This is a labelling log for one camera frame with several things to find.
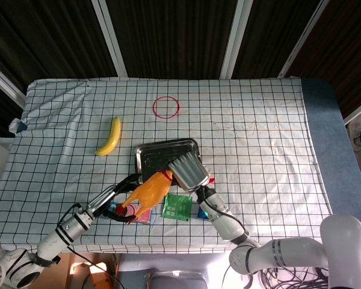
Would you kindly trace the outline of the yellow rubber chicken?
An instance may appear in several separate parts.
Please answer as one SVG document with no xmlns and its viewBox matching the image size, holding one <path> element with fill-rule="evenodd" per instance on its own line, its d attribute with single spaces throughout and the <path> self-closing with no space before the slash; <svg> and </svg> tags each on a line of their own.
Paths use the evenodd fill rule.
<svg viewBox="0 0 361 289">
<path fill-rule="evenodd" d="M 154 173 L 147 181 L 138 185 L 136 183 L 140 174 L 128 176 L 116 187 L 117 193 L 131 192 L 129 197 L 116 208 L 116 214 L 122 215 L 124 209 L 134 200 L 139 201 L 140 209 L 134 214 L 139 218 L 146 211 L 155 207 L 169 192 L 174 175 L 171 170 Z"/>
</svg>

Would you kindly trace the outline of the black metal tray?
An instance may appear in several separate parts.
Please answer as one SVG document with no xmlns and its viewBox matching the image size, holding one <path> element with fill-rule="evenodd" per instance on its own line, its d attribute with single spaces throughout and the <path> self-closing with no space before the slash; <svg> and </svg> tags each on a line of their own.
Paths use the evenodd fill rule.
<svg viewBox="0 0 361 289">
<path fill-rule="evenodd" d="M 134 156 L 136 173 L 141 175 L 138 179 L 139 184 L 147 181 L 154 173 L 168 169 L 171 160 L 188 152 L 201 161 L 198 144 L 193 138 L 138 145 Z"/>
</svg>

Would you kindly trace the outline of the green tea sachet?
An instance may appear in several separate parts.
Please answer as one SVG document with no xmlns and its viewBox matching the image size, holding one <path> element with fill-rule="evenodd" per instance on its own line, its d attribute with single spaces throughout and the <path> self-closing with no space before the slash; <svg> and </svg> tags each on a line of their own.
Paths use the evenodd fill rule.
<svg viewBox="0 0 361 289">
<path fill-rule="evenodd" d="M 178 194 L 168 194 L 165 197 L 162 217 L 188 222 L 192 208 L 192 197 Z"/>
</svg>

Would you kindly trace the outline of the yellow banana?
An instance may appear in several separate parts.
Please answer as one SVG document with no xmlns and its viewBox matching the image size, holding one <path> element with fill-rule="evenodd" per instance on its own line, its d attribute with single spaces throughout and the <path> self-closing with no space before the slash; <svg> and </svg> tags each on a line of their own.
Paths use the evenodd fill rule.
<svg viewBox="0 0 361 289">
<path fill-rule="evenodd" d="M 122 130 L 121 120 L 118 116 L 115 116 L 111 123 L 111 130 L 108 140 L 101 148 L 96 150 L 95 154 L 101 157 L 110 154 L 115 149 L 115 147 L 119 142 L 121 130 Z"/>
</svg>

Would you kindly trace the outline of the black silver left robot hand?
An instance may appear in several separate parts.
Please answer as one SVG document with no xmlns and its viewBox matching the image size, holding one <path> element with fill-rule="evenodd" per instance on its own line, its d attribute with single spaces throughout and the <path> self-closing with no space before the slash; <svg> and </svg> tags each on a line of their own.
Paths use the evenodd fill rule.
<svg viewBox="0 0 361 289">
<path fill-rule="evenodd" d="M 123 212 L 126 209 L 122 208 L 121 213 L 116 213 L 116 210 L 110 211 L 108 208 L 113 199 L 120 193 L 127 193 L 133 191 L 138 187 L 138 179 L 141 175 L 135 173 L 127 176 L 124 180 L 119 182 L 117 185 L 111 185 L 104 189 L 104 191 L 95 197 L 90 203 L 87 204 L 86 212 L 93 219 L 99 216 L 104 216 L 117 222 L 129 223 L 135 220 L 137 217 L 135 214 L 130 216 L 124 216 Z"/>
</svg>

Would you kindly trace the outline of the grey robot torso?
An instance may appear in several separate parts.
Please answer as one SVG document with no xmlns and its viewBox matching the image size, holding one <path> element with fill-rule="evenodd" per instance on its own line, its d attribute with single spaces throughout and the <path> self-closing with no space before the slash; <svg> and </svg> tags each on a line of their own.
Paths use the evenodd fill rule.
<svg viewBox="0 0 361 289">
<path fill-rule="evenodd" d="M 126 289 L 240 289 L 228 253 L 122 254 L 118 278 Z"/>
</svg>

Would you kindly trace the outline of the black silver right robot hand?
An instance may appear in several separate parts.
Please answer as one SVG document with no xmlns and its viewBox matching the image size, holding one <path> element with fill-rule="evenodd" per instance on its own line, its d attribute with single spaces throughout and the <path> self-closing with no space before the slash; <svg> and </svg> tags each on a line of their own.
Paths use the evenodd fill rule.
<svg viewBox="0 0 361 289">
<path fill-rule="evenodd" d="M 191 152 L 176 157 L 169 162 L 168 167 L 185 192 L 194 193 L 210 182 L 209 173 L 197 156 Z"/>
</svg>

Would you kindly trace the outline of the dark brown curtain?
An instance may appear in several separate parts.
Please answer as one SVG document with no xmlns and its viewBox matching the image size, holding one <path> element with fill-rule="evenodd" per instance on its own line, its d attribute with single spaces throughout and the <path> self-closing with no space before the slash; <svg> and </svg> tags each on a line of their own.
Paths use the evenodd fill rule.
<svg viewBox="0 0 361 289">
<path fill-rule="evenodd" d="M 217 79 L 237 0 L 106 0 L 128 76 Z M 232 78 L 278 76 L 319 0 L 253 0 Z M 0 0 L 0 70 L 118 76 L 91 0 Z M 361 0 L 330 0 L 285 77 L 319 78 L 347 117 L 361 105 Z"/>
</svg>

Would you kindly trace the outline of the brown cardboard box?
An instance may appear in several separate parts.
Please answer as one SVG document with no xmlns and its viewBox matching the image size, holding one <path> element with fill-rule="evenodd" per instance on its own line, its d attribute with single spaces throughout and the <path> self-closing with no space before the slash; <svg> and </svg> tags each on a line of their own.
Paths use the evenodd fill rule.
<svg viewBox="0 0 361 289">
<path fill-rule="evenodd" d="M 81 253 L 89 259 L 86 261 L 74 253 L 62 253 L 61 262 L 67 261 L 67 278 L 65 289 L 113 289 L 113 280 L 104 272 L 115 276 L 117 265 L 112 254 Z"/>
</svg>

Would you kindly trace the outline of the white frame post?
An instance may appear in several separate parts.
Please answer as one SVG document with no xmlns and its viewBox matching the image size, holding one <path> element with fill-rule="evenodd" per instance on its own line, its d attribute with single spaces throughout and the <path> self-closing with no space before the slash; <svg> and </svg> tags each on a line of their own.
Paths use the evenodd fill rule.
<svg viewBox="0 0 361 289">
<path fill-rule="evenodd" d="M 127 78 L 128 73 L 106 0 L 91 0 L 91 3 L 105 39 L 108 52 L 110 53 L 115 71 L 119 77 Z"/>
<path fill-rule="evenodd" d="M 285 61 L 284 65 L 282 66 L 278 78 L 284 78 L 291 67 L 292 63 L 294 62 L 295 58 L 297 57 L 298 53 L 300 52 L 302 46 L 304 45 L 305 41 L 307 40 L 308 36 L 310 35 L 311 31 L 315 27 L 317 21 L 323 14 L 326 6 L 330 0 L 319 0 L 318 5 L 316 6 L 316 9 L 312 13 L 307 25 L 305 26 L 303 32 L 301 33 L 301 36 L 298 38 L 295 46 L 293 47 L 290 55 L 288 56 L 287 60 Z"/>
<path fill-rule="evenodd" d="M 0 89 L 21 109 L 25 107 L 26 96 L 1 72 L 0 70 Z"/>
<path fill-rule="evenodd" d="M 253 0 L 237 0 L 229 38 L 221 66 L 220 79 L 231 79 L 239 55 Z"/>
<path fill-rule="evenodd" d="M 353 112 L 351 112 L 347 117 L 344 118 L 344 125 L 350 123 L 353 119 L 355 119 L 358 115 L 361 114 L 361 105 L 358 106 Z"/>
</svg>

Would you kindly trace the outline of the blue grey table pad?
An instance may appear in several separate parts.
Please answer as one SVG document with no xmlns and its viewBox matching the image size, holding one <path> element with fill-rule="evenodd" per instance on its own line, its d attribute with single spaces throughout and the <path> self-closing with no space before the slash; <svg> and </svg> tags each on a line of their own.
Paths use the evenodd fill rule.
<svg viewBox="0 0 361 289">
<path fill-rule="evenodd" d="M 309 130 L 333 213 L 361 221 L 361 173 L 330 85 L 301 80 Z"/>
</svg>

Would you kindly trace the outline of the white checked tablecloth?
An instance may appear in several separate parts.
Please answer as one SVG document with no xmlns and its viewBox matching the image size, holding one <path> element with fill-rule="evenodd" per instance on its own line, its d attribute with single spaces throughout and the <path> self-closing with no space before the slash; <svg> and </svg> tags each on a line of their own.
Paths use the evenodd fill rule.
<svg viewBox="0 0 361 289">
<path fill-rule="evenodd" d="M 113 118 L 119 142 L 98 156 Z M 40 79 L 0 181 L 0 247 L 34 250 L 74 203 L 135 171 L 135 148 L 193 138 L 213 187 L 260 243 L 310 237 L 331 214 L 299 79 Z"/>
</svg>

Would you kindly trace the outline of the blue pink cookie box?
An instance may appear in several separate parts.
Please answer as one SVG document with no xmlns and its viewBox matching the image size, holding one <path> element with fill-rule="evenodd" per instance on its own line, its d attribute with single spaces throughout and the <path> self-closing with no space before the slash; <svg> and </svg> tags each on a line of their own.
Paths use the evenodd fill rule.
<svg viewBox="0 0 361 289">
<path fill-rule="evenodd" d="M 127 206 L 120 209 L 122 205 L 115 202 L 111 202 L 107 210 L 104 212 L 104 216 L 122 223 L 142 223 L 149 224 L 151 220 L 152 209 L 149 208 L 147 211 L 137 216 L 137 213 L 141 209 L 138 204 L 128 204 Z"/>
</svg>

